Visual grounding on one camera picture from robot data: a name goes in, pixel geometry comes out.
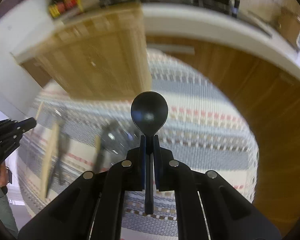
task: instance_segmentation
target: black ladle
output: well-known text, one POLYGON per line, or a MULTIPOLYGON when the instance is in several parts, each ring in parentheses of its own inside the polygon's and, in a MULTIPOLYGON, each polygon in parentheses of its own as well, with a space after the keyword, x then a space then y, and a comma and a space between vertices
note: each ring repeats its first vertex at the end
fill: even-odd
POLYGON ((168 117, 168 105, 162 95, 148 91, 139 94, 132 102, 131 117, 146 136, 146 197, 145 213, 153 214, 153 136, 168 117))
POLYGON ((132 102, 131 117, 146 137, 152 137, 167 120, 167 102, 157 92, 143 92, 132 102))

